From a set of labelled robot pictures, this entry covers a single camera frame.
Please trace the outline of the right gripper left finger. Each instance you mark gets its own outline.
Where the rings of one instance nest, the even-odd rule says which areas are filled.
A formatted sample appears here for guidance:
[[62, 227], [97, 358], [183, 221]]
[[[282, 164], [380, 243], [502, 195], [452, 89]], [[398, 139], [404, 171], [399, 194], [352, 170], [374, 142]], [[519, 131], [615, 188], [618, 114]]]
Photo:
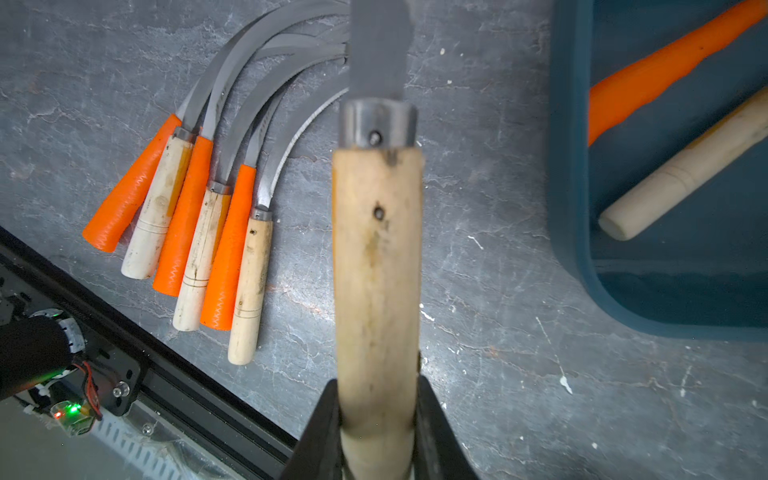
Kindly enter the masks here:
[[337, 380], [330, 380], [281, 472], [280, 480], [342, 480], [341, 414]]

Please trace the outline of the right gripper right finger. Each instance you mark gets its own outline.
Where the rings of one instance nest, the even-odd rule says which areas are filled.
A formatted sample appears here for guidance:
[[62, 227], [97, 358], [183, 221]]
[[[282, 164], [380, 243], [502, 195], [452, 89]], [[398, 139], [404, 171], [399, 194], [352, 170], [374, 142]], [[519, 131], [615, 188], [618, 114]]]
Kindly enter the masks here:
[[479, 479], [423, 375], [417, 382], [414, 478]]

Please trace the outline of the orange handled sickle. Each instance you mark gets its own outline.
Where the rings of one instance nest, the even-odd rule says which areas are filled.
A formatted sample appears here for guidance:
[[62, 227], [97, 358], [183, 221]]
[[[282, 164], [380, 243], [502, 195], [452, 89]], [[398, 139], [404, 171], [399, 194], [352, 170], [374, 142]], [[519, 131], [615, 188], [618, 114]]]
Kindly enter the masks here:
[[611, 74], [589, 96], [588, 143], [649, 104], [703, 60], [767, 16], [767, 3], [742, 1], [665, 47]]

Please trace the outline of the wooden handled sickle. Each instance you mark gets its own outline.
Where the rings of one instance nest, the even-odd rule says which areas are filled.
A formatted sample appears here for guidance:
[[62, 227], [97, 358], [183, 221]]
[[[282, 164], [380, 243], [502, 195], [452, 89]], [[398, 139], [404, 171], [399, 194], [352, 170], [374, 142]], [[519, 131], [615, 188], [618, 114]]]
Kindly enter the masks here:
[[767, 137], [762, 88], [604, 210], [600, 228], [628, 241]]

